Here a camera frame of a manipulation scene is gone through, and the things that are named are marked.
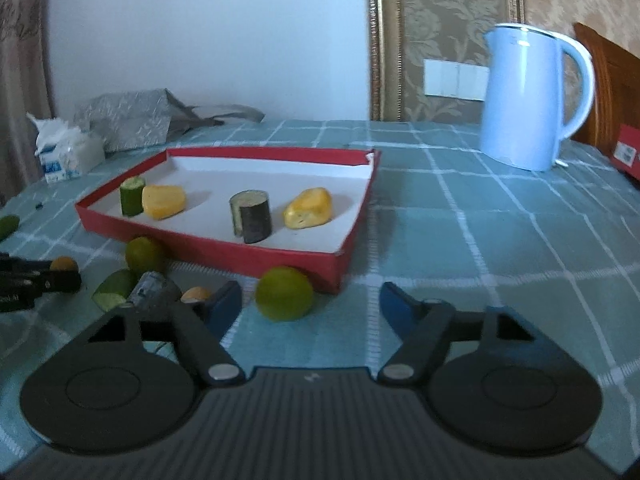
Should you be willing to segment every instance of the gray plastic bag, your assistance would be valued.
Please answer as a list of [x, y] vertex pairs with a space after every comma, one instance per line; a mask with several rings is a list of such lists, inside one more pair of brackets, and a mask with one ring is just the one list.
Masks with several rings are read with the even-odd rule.
[[222, 118], [246, 118], [261, 122], [264, 114], [234, 105], [221, 113], [201, 118], [166, 88], [103, 94], [76, 106], [74, 123], [82, 131], [104, 140], [106, 153], [164, 144], [199, 126], [224, 124]]

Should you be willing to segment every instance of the curtain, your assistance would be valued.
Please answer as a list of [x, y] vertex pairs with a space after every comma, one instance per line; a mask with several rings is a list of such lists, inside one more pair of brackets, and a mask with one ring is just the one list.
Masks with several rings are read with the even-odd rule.
[[42, 0], [0, 0], [0, 203], [42, 177], [30, 112], [50, 118]]

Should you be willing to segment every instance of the white wall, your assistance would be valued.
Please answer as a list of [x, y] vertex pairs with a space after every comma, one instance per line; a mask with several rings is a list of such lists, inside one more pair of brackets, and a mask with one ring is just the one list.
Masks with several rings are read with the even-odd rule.
[[167, 87], [269, 118], [366, 119], [366, 0], [47, 0], [57, 115], [104, 92]]

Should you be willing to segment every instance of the yellow mango piece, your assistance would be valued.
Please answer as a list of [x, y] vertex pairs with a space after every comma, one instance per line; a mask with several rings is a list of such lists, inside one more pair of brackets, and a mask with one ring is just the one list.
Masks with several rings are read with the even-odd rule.
[[203, 286], [194, 286], [185, 292], [180, 301], [183, 303], [197, 303], [207, 301], [211, 297], [211, 291]]
[[154, 220], [177, 215], [187, 206], [187, 195], [180, 186], [145, 186], [142, 209]]
[[326, 224], [334, 215], [331, 194], [324, 187], [312, 187], [300, 193], [284, 210], [284, 225], [304, 229]]

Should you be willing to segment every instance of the tissue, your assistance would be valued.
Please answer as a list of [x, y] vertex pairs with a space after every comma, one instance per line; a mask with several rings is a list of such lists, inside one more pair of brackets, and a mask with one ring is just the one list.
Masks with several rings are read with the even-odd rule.
[[88, 173], [104, 161], [103, 141], [69, 127], [62, 119], [36, 119], [27, 114], [38, 129], [35, 155], [40, 158], [47, 182], [68, 180]]

